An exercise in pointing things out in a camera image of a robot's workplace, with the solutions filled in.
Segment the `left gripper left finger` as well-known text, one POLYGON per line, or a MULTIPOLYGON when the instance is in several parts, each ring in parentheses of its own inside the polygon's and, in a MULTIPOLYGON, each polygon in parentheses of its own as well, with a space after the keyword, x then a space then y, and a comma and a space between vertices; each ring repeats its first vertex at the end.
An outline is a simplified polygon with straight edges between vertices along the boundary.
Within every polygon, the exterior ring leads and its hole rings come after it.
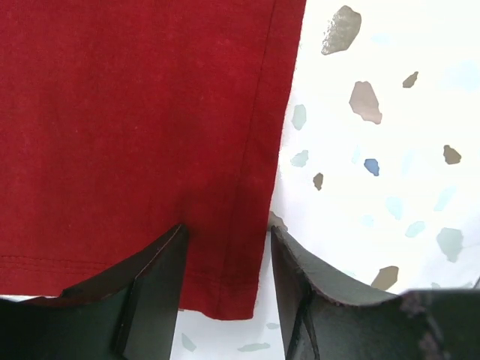
POLYGON ((1 300, 2 359, 168 359, 188 251, 178 225, 55 298, 1 300))

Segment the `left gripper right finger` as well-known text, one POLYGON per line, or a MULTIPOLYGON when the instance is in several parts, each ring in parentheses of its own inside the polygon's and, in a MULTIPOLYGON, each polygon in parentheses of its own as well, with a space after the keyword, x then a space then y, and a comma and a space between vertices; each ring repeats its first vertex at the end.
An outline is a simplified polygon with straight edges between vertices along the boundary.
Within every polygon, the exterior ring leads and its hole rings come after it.
POLYGON ((271 228, 271 258, 286 359, 479 359, 479 290, 364 284, 271 228))

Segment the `red t shirt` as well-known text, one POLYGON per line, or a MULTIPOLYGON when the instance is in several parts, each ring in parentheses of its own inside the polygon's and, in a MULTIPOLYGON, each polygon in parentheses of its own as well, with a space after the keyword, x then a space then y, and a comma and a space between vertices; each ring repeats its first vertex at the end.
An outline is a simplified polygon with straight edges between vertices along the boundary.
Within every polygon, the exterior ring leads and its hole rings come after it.
POLYGON ((303 1, 3 1, 1 293, 54 296, 176 224, 181 308, 254 315, 303 1))

